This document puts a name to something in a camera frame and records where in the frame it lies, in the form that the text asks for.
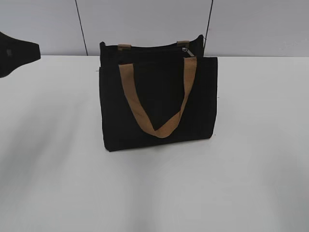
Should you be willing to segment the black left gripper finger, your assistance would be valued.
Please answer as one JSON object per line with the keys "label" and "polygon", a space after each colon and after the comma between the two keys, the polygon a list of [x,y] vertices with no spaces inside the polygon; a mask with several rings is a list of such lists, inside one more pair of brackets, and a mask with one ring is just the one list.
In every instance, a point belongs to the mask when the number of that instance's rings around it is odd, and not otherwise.
{"label": "black left gripper finger", "polygon": [[18,40],[0,33],[0,77],[6,77],[20,66],[41,59],[37,43]]}

